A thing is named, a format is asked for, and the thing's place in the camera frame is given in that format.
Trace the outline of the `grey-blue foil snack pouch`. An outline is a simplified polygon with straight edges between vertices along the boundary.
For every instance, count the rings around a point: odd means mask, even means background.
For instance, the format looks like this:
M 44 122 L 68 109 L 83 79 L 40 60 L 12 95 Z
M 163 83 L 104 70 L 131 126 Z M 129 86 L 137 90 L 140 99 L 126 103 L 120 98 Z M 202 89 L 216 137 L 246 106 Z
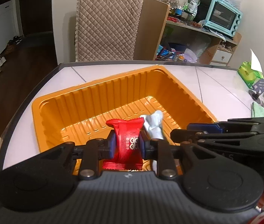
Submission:
M 144 129 L 151 139 L 164 140 L 162 130 L 163 113 L 161 110 L 156 110 L 151 115 L 141 115 L 140 117 L 144 119 Z

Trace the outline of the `red candy pack white label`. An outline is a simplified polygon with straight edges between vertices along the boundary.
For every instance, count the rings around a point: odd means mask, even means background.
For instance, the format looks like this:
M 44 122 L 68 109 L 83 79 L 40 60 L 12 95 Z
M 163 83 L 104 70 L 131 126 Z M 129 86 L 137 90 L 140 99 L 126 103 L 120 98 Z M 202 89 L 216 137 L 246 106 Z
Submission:
M 142 117 L 106 121 L 106 125 L 115 131 L 116 151 L 112 159 L 103 161 L 103 169 L 142 170 L 143 159 L 140 152 L 139 135 L 144 122 Z

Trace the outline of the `green folded cloth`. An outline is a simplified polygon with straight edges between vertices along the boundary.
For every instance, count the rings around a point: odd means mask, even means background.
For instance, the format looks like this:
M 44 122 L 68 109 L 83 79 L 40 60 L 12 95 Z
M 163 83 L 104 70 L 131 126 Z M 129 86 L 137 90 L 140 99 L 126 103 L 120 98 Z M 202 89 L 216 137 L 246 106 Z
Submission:
M 253 102 L 251 104 L 251 117 L 252 118 L 264 117 L 264 107 L 262 107 L 257 102 Z

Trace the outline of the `orange plastic tray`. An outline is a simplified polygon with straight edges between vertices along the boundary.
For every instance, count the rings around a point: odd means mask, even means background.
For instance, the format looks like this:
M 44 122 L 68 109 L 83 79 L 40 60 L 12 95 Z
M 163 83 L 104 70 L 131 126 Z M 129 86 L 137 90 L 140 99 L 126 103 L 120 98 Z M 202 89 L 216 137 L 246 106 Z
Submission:
M 84 145 L 106 138 L 110 119 L 131 120 L 160 110 L 166 138 L 190 123 L 213 123 L 215 116 L 163 66 L 150 66 L 98 79 L 37 98 L 32 114 L 38 147 L 64 142 Z

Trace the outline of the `grey phone stand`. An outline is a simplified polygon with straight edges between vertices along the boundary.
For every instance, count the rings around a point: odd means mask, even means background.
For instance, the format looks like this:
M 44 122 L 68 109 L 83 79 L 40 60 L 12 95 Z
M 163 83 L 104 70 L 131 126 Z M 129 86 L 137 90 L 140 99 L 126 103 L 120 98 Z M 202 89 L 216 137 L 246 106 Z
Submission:
M 264 93 L 264 79 L 260 78 L 257 82 L 252 85 L 252 90 L 248 91 L 252 99 L 261 104 L 260 95 Z

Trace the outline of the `green tissue pack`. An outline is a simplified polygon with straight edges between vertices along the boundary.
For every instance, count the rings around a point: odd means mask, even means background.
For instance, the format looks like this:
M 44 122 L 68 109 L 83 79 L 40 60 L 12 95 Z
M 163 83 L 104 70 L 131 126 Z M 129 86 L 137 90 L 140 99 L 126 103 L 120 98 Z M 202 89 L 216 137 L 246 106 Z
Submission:
M 244 61 L 240 65 L 238 69 L 238 74 L 243 79 L 248 88 L 253 89 L 253 85 L 257 83 L 257 81 L 259 81 L 260 79 L 264 79 L 264 77 L 263 70 L 258 57 L 251 49 L 250 52 L 250 60 Z

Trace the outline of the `wooden shelf unit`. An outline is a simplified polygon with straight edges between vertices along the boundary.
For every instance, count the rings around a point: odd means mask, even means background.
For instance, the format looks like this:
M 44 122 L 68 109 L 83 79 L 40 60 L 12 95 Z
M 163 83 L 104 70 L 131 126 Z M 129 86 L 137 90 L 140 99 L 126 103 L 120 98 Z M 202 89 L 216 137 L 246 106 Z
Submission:
M 229 51 L 220 46 L 223 40 L 218 35 L 182 22 L 169 21 L 168 14 L 168 4 L 159 0 L 143 0 L 133 60 L 154 61 L 162 42 L 192 46 L 195 38 L 206 35 L 210 38 L 210 44 L 199 56 L 198 63 L 228 67 L 241 41 L 240 33 L 237 32 L 233 39 L 226 39 L 226 45 L 231 47 Z

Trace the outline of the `teal toaster oven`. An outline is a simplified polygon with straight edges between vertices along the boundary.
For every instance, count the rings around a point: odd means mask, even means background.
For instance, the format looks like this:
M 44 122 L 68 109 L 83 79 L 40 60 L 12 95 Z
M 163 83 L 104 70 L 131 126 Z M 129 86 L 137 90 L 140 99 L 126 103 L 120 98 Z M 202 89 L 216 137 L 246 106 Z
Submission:
M 242 12 L 227 1 L 211 0 L 204 26 L 233 38 L 242 17 Z

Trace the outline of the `quilted beige chair back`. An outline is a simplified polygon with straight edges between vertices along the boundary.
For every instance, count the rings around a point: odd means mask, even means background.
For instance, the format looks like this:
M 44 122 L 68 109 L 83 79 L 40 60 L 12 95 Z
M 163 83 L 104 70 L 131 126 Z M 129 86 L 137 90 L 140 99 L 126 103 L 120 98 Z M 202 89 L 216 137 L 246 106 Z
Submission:
M 75 60 L 132 60 L 144 0 L 77 0 Z

